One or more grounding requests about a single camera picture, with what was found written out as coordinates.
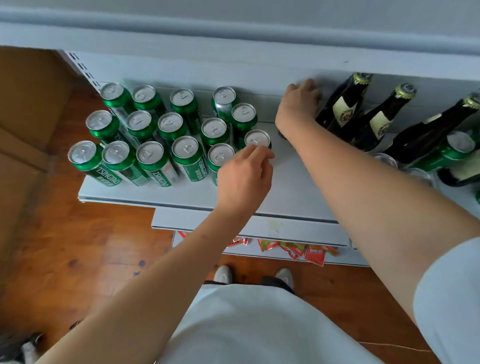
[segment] dark pants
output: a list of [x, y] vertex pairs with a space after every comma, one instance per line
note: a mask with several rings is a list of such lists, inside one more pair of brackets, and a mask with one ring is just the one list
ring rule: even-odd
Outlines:
[[[219, 285], [226, 285], [226, 283], [215, 282], [214, 280], [206, 280], [204, 284], [219, 284]], [[283, 288], [284, 290], [290, 292], [291, 294], [295, 294], [284, 281], [277, 277], [262, 277], [260, 280], [259, 286], [270, 286], [270, 287], [279, 287]]]

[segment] white t-shirt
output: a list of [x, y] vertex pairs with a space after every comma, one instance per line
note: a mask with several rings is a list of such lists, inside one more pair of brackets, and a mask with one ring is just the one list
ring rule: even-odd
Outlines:
[[[480, 363], [480, 238], [440, 257], [414, 314], [443, 364]], [[282, 288], [202, 286], [158, 359], [197, 363], [382, 363], [316, 308]]]

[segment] white shoe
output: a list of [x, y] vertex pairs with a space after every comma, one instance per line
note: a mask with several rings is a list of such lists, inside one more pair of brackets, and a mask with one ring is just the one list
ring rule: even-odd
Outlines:
[[215, 282], [232, 284], [232, 271], [228, 266], [219, 266], [213, 277]]
[[289, 286], [293, 291], [293, 276], [292, 272], [288, 268], [281, 268], [276, 274], [275, 278], [281, 279], [284, 281], [287, 286]]

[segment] hand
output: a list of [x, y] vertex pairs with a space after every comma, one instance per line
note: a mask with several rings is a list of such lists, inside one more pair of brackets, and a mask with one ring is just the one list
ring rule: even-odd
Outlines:
[[288, 131], [295, 124], [314, 121], [321, 96], [320, 89], [315, 87], [311, 78], [305, 80], [300, 87], [288, 85], [275, 118], [279, 131], [288, 138]]
[[265, 146], [247, 145], [218, 171], [216, 210], [247, 220], [272, 187], [275, 154]]

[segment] person's right arm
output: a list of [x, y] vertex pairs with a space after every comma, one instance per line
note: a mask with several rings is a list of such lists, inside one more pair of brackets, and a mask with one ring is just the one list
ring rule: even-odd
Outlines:
[[343, 142], [313, 119], [312, 80], [289, 85], [276, 116], [352, 241], [415, 321], [413, 296], [430, 265], [480, 236], [480, 221], [429, 186]]

